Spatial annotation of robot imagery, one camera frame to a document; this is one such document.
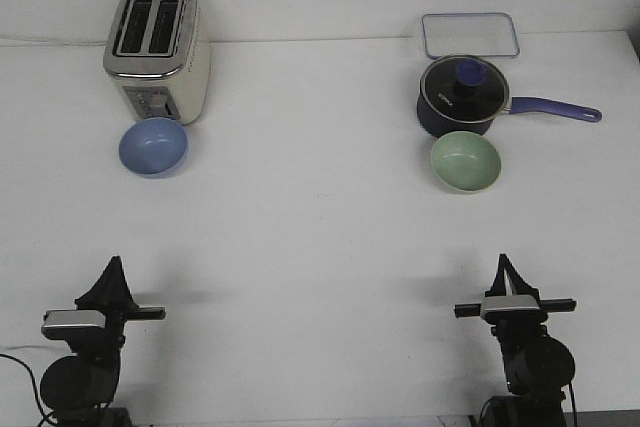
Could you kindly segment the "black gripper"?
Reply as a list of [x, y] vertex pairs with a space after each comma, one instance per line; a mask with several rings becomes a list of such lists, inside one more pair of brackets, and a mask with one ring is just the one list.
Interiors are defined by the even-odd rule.
[[124, 327], [130, 321], [163, 320], [164, 307], [136, 307], [123, 270], [120, 256], [113, 256], [95, 284], [74, 301], [78, 308], [134, 308], [107, 311], [105, 329], [94, 334], [80, 334], [69, 340], [74, 353], [113, 353], [125, 343]]
[[[539, 291], [529, 285], [517, 272], [509, 257], [501, 253], [494, 281], [485, 292], [485, 296], [506, 295], [529, 295], [536, 299], [539, 297]], [[492, 335], [500, 344], [515, 344], [531, 338], [544, 337], [546, 335], [544, 323], [548, 320], [550, 313], [572, 312], [576, 308], [576, 301], [570, 298], [537, 301], [540, 307], [537, 312], [509, 313], [496, 316], [489, 321], [484, 320], [492, 326]], [[455, 317], [480, 317], [481, 302], [455, 304]]]

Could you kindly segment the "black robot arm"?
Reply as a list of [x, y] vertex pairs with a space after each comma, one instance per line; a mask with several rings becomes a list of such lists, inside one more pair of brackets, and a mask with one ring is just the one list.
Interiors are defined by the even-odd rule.
[[508, 393], [490, 397], [474, 421], [476, 426], [565, 426], [562, 403], [575, 400], [576, 372], [570, 350], [548, 333], [551, 313], [572, 312], [571, 298], [543, 299], [527, 283], [505, 253], [479, 303], [457, 304], [457, 318], [479, 317], [497, 340]]
[[125, 407], [113, 407], [121, 373], [121, 349], [130, 321], [156, 321], [163, 307], [141, 307], [130, 292], [121, 258], [114, 256], [71, 310], [45, 312], [41, 333], [65, 342], [71, 353], [53, 362], [40, 395], [58, 426], [130, 426]]

